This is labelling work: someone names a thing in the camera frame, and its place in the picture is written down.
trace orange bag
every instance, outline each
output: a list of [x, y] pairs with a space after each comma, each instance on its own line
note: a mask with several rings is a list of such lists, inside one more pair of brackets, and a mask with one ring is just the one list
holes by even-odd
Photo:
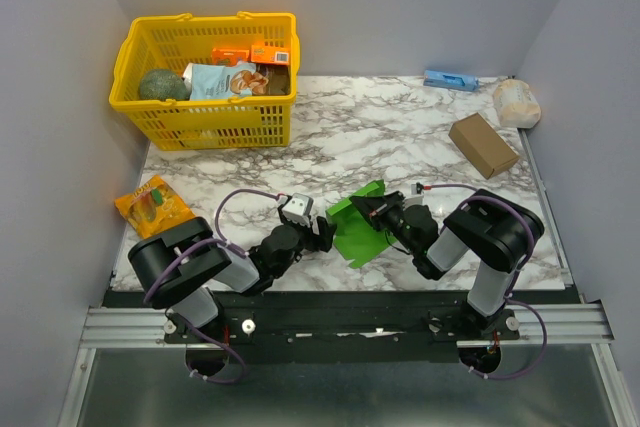
[[138, 187], [133, 194], [115, 201], [116, 207], [143, 239], [159, 234], [195, 215], [159, 175]]

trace white marble surface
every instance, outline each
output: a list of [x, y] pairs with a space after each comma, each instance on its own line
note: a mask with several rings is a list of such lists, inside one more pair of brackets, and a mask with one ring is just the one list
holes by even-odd
[[[491, 97], [498, 81], [481, 79], [479, 90], [473, 93], [421, 84], [418, 77], [300, 77], [289, 147], [161, 152], [151, 145], [141, 182], [160, 174], [196, 215], [211, 222], [218, 203], [239, 187], [308, 194], [324, 210], [376, 179], [385, 180], [387, 192], [402, 190], [405, 194], [416, 181], [485, 187], [542, 218], [524, 158], [508, 172], [487, 181], [448, 136], [454, 121], [480, 112], [524, 157], [517, 131], [499, 128]], [[425, 203], [440, 223], [468, 196], [464, 189], [432, 190], [425, 195]], [[274, 204], [253, 195], [236, 197], [221, 217], [222, 231], [248, 249], [278, 224]], [[114, 290], [141, 290], [126, 256], [138, 240], [127, 226], [115, 265]], [[478, 263], [468, 253], [436, 282], [421, 277], [410, 257], [393, 249], [358, 270], [351, 269], [333, 249], [306, 254], [274, 282], [272, 290], [469, 289]], [[563, 289], [559, 265], [547, 232], [516, 288]], [[216, 282], [209, 286], [226, 288]]]

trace yellow basket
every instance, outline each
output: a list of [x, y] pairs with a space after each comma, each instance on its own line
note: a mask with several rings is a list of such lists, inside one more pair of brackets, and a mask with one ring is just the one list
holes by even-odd
[[[182, 75], [189, 62], [210, 64], [214, 46], [248, 49], [255, 43], [290, 49], [289, 95], [180, 102], [138, 98], [140, 79], [151, 69]], [[288, 145], [299, 66], [292, 14], [140, 17], [120, 48], [109, 102], [162, 150]]]

